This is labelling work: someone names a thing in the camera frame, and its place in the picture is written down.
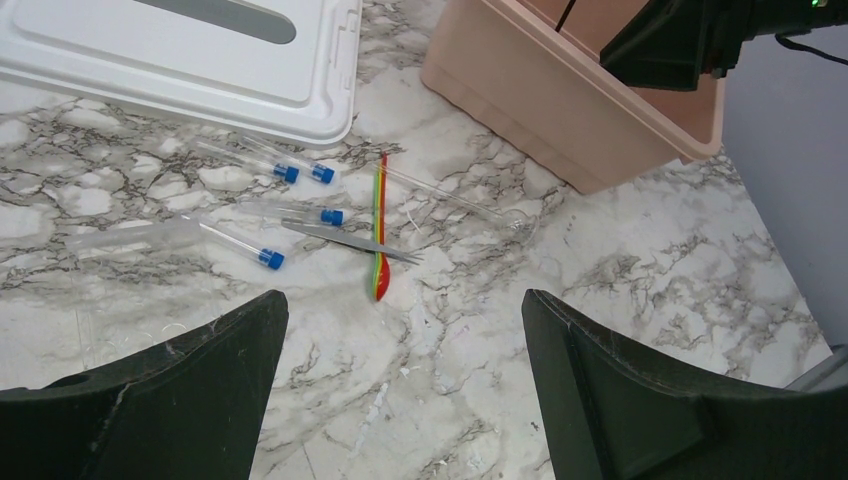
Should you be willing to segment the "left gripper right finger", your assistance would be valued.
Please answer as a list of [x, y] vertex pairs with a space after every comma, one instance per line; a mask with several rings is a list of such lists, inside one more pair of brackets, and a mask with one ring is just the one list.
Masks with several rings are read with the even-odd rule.
[[847, 386], [737, 380], [630, 339], [542, 290], [522, 319], [559, 479], [843, 479]]

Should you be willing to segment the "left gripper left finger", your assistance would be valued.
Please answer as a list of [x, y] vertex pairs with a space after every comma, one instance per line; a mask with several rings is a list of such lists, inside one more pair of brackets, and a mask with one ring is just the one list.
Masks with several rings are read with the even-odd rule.
[[5, 479], [246, 479], [283, 350], [286, 296], [40, 389], [1, 394]]

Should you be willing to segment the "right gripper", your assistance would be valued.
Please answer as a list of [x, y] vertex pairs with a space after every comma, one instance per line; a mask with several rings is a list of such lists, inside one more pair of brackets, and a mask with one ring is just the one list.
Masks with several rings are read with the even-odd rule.
[[630, 87], [688, 92], [703, 71], [718, 79], [733, 69], [742, 44], [772, 35], [792, 51], [845, 65], [847, 60], [799, 43], [797, 36], [847, 23], [845, 1], [727, 1], [716, 23], [712, 1], [652, 0], [601, 50], [600, 64]]

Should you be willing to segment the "black wire tripod stand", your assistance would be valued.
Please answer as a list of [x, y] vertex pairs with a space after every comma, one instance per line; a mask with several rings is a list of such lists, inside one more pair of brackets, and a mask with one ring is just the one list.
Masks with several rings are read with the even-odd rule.
[[560, 17], [559, 17], [559, 19], [558, 19], [558, 21], [555, 25], [555, 31], [556, 32], [560, 32], [562, 30], [566, 20], [568, 19], [569, 15], [572, 12], [575, 4], [576, 4], [576, 0], [569, 0], [568, 1], [568, 3], [564, 7], [563, 12], [561, 13], [561, 15], [560, 15]]

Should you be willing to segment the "clear glass stirring rod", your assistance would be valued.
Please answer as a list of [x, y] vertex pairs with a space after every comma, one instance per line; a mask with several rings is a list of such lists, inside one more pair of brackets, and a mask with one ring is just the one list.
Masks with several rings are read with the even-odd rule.
[[447, 201], [459, 209], [476, 215], [481, 220], [485, 220], [490, 228], [500, 233], [505, 239], [526, 244], [532, 240], [539, 228], [539, 219], [536, 216], [524, 213], [522, 210], [497, 211], [460, 198], [388, 166], [373, 164], [372, 167], [376, 172], [386, 175], [388, 180], [403, 184], [412, 189], [423, 190], [431, 196]]

